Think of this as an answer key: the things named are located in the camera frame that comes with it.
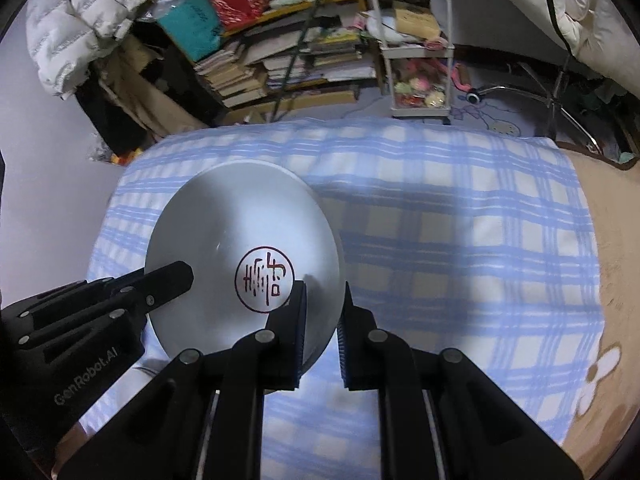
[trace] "white puffer jacket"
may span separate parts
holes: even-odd
[[[29,0],[27,46],[45,90],[63,98],[86,80],[89,63],[105,57],[146,0]]]

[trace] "silver screw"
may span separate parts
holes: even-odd
[[[379,328],[377,328],[369,332],[368,337],[369,337],[369,341],[373,343],[383,343],[386,341],[386,338],[388,337],[388,335],[384,330],[380,330]]]
[[[276,335],[271,330],[260,330],[255,333],[255,340],[258,343],[270,343]]]
[[[200,358],[200,352],[194,350],[193,348],[189,348],[188,350],[183,350],[178,355],[178,359],[180,362],[185,365],[191,365],[196,362]]]
[[[118,319],[125,312],[126,310],[124,310],[123,308],[117,308],[116,310],[113,310],[112,312],[109,313],[109,317],[111,319]]]
[[[447,363],[459,363],[462,361],[462,352],[460,350],[456,350],[455,348],[447,348],[443,353],[442,357]]]

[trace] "floor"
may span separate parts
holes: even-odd
[[[475,86],[530,84],[525,78],[472,71]],[[24,13],[0,43],[0,150],[6,163],[0,211],[2,305],[84,278],[92,246],[122,168],[94,162],[94,128],[75,99],[44,93],[28,56]],[[356,104],[296,110],[282,120],[388,117],[390,97],[363,89]],[[496,94],[480,105],[454,96],[452,124],[533,136],[546,110],[517,96]],[[602,137],[610,137],[601,124]],[[568,140],[561,121],[559,140]],[[614,143],[607,155],[617,158]]]

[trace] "white bowl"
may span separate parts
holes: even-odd
[[[234,160],[193,177],[169,200],[151,235],[145,272],[181,260],[191,290],[151,311],[169,357],[208,354],[264,328],[304,280],[303,370],[329,343],[344,301],[344,259],[311,188],[260,160]]]

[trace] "shelf board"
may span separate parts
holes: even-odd
[[[322,0],[324,4],[337,4],[341,2],[357,2],[358,0]],[[307,10],[314,6],[314,1],[306,1],[300,2],[298,4],[293,4],[286,7],[281,7],[280,9],[267,10],[258,18],[255,18],[253,21],[249,23],[244,23],[239,27],[231,28],[229,30],[225,30],[222,33],[223,38],[229,38],[238,32],[242,32],[249,27],[253,27],[254,25],[260,25],[261,23],[270,22],[271,20],[277,20],[284,16],[289,16],[290,14],[294,14],[296,12],[300,12],[300,10]]]
[[[454,47],[448,46],[441,50],[429,50],[420,45],[380,47],[382,55],[387,59],[405,59],[409,57],[453,57]]]
[[[399,108],[391,107],[393,117],[447,117],[451,112],[450,107],[442,108]]]

